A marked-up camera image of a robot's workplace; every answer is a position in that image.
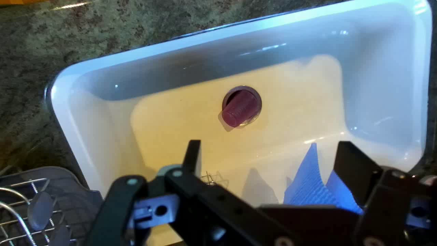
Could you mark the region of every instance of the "granite countertop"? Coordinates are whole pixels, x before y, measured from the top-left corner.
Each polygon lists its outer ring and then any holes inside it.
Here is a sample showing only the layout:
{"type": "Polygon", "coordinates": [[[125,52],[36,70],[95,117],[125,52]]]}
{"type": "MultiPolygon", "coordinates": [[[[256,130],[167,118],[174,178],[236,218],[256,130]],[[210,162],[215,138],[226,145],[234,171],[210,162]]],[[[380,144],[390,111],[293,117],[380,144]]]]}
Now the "granite countertop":
{"type": "Polygon", "coordinates": [[[44,87],[69,65],[330,2],[49,0],[0,7],[0,175],[40,166],[79,174],[43,100],[44,87]]]}

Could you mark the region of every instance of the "red drain stopper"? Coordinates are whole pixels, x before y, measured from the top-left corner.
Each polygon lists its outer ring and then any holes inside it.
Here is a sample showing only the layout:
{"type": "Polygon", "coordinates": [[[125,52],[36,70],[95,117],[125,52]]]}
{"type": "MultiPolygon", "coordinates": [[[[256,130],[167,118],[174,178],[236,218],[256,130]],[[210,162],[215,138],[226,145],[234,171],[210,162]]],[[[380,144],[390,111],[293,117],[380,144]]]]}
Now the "red drain stopper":
{"type": "Polygon", "coordinates": [[[260,112],[260,97],[256,91],[245,87],[232,89],[222,102],[222,121],[237,128],[249,122],[260,112]]]}

